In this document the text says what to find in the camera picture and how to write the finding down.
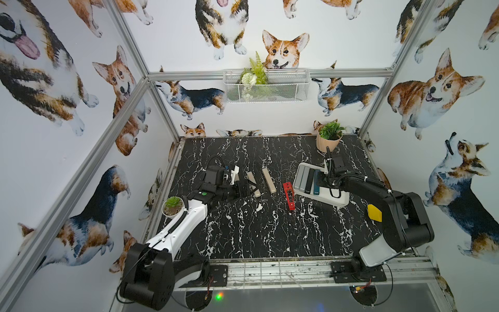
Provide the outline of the teal plier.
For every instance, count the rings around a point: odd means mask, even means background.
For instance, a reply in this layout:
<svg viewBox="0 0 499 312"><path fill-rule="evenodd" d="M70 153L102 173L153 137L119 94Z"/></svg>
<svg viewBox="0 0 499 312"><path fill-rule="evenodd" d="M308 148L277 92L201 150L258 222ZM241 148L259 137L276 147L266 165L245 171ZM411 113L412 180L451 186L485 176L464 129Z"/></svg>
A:
<svg viewBox="0 0 499 312"><path fill-rule="evenodd" d="M316 170L314 172L314 180L313 180L313 194L315 196L318 196L320 194L319 181L320 181L320 171Z"/></svg>

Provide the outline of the black plier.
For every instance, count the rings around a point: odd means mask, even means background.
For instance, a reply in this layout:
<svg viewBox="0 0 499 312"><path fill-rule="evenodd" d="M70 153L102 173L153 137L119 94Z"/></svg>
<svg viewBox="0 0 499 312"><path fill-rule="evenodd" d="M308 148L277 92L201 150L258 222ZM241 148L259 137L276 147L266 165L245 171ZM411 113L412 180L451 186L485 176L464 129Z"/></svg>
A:
<svg viewBox="0 0 499 312"><path fill-rule="evenodd" d="M314 182L315 172L316 172L316 170L313 169L313 168L309 169L309 171L308 171L307 181L306 181L306 184L305 184L305 191L304 191L305 194L310 194L311 193L313 182Z"/></svg>

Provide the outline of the grey plier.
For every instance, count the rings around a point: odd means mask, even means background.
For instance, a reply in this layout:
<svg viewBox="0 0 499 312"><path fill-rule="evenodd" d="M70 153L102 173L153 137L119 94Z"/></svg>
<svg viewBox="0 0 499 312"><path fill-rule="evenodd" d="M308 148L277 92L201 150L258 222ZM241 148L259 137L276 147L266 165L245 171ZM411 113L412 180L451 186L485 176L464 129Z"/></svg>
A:
<svg viewBox="0 0 499 312"><path fill-rule="evenodd" d="M300 165L299 166L298 172L297 172L297 175L296 175L296 179L295 179L295 182L294 182L294 188L296 190L298 190L298 191L300 191L300 182L301 182L301 177L302 177L302 174L303 174L303 171L304 171L304 166L305 165Z"/></svg>
<svg viewBox="0 0 499 312"><path fill-rule="evenodd" d="M303 174L301 177L301 182L300 182L300 191L301 192L306 192L307 182L309 180L309 173L310 173L310 167L304 166L304 171L303 171Z"/></svg>

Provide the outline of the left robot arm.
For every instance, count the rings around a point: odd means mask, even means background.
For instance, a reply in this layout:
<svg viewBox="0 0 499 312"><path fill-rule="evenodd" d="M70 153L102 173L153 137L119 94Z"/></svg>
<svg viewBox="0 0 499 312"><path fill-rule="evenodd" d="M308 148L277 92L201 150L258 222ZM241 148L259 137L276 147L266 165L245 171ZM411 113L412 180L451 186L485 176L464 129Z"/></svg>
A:
<svg viewBox="0 0 499 312"><path fill-rule="evenodd" d="M184 206L174 219L146 243L130 248L115 293L119 303L137 303L160 311L180 286L208 283L210 264L206 257L175 257L214 204L251 195L249 181L240 179L239 171L237 165L209 165L201 183L189 195L182 196Z"/></svg>

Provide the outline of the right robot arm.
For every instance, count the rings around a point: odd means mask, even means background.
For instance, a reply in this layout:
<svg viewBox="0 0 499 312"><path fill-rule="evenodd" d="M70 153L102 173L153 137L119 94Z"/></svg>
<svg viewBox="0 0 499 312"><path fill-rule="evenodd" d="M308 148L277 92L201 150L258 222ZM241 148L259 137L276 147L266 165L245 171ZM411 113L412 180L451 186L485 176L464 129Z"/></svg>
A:
<svg viewBox="0 0 499 312"><path fill-rule="evenodd" d="M381 226L379 237L353 253L353 268L364 271L378 267L409 248L434 240L434 230L418 194L394 191L380 181L347 170L341 155L327 152L324 164L327 187L367 201L368 217Z"/></svg>

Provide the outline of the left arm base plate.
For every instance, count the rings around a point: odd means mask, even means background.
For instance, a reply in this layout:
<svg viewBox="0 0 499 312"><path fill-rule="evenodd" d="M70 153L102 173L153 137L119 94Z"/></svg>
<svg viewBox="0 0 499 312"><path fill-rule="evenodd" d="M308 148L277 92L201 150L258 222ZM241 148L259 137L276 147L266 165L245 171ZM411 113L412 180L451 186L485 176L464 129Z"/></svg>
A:
<svg viewBox="0 0 499 312"><path fill-rule="evenodd" d="M201 269L199 276L192 279L181 288L195 287L225 287L227 285L228 266L227 265L209 265Z"/></svg>

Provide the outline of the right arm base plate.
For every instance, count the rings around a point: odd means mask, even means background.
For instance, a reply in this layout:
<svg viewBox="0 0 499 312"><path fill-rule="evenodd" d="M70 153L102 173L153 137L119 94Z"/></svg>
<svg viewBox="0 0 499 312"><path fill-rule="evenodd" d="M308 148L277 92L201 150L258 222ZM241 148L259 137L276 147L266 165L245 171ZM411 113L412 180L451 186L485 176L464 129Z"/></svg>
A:
<svg viewBox="0 0 499 312"><path fill-rule="evenodd" d="M386 282L387 277L382 266L366 267L356 259L334 261L330 263L331 277L335 283Z"/></svg>

